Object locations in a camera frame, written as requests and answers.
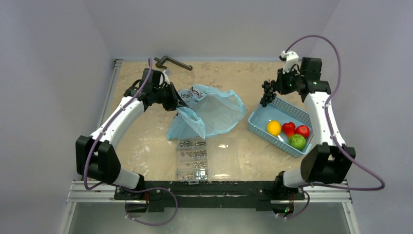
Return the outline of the yellow fake lemon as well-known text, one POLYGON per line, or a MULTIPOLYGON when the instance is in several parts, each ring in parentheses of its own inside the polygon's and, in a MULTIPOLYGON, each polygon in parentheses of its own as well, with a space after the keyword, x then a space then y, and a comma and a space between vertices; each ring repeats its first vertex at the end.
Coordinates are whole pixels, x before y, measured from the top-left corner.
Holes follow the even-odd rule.
POLYGON ((266 131, 270 135, 277 137, 282 132, 282 125, 276 120, 271 120, 266 126, 266 131))

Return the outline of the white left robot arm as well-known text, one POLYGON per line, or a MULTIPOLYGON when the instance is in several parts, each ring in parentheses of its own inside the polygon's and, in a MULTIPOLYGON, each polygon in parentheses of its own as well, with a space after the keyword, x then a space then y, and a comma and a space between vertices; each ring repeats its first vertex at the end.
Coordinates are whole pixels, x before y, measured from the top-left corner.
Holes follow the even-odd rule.
POLYGON ((133 122, 153 104, 161 104, 166 111, 185 107, 168 70, 144 69, 142 78, 125 90, 120 104, 110 117, 88 136, 75 142, 76 171, 84 179, 126 188, 132 199, 145 194, 144 176, 121 166, 116 148, 133 122))

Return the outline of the dark fake grape bunch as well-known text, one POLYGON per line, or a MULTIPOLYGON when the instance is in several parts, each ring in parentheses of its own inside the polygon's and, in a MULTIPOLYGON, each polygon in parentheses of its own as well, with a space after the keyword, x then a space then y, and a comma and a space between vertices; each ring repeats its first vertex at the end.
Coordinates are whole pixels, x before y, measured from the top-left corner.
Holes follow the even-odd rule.
POLYGON ((265 80, 262 84, 263 97, 260 100, 260 105, 265 108, 267 105, 275 100, 276 90, 274 88, 276 84, 275 80, 265 80))

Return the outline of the light blue plastic basket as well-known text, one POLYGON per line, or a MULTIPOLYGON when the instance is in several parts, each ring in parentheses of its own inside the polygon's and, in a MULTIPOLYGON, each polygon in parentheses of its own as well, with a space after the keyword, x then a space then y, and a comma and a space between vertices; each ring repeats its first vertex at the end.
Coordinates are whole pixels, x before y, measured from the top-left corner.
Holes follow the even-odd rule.
POLYGON ((313 130, 309 114, 279 97, 275 98, 266 107, 258 105, 258 108, 248 118, 248 129, 293 157, 308 154, 312 147, 310 141, 313 137, 313 130), (301 150, 291 146, 289 144, 289 137, 283 130, 277 136, 270 134, 267 126, 274 121, 281 126, 288 123, 293 123, 296 127, 300 125, 307 126, 310 133, 305 140, 305 146, 301 150))

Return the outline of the light blue printed plastic bag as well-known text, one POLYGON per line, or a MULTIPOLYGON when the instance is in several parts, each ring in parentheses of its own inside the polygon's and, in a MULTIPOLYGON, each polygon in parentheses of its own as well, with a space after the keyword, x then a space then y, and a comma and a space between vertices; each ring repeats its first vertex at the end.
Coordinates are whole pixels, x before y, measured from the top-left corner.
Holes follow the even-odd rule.
POLYGON ((241 98, 233 91, 194 84, 178 92, 187 105, 177 108, 168 130, 167 139, 200 137, 202 139, 226 134, 246 114, 241 98))

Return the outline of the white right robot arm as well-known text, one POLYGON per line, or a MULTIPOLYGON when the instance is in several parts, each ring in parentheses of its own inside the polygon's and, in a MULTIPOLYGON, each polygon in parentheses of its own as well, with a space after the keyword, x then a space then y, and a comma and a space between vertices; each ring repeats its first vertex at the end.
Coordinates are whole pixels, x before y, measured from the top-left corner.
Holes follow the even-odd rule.
POLYGON ((301 161, 300 168, 280 174, 282 180, 274 184, 274 194, 286 198, 305 184, 325 185, 341 183, 355 159, 356 152, 348 147, 341 137, 335 122, 329 100, 331 88, 327 81, 320 79, 322 62, 319 58, 298 59, 296 55, 280 57, 284 62, 278 70, 277 80, 272 88, 279 94, 297 92, 307 108, 314 148, 301 161))

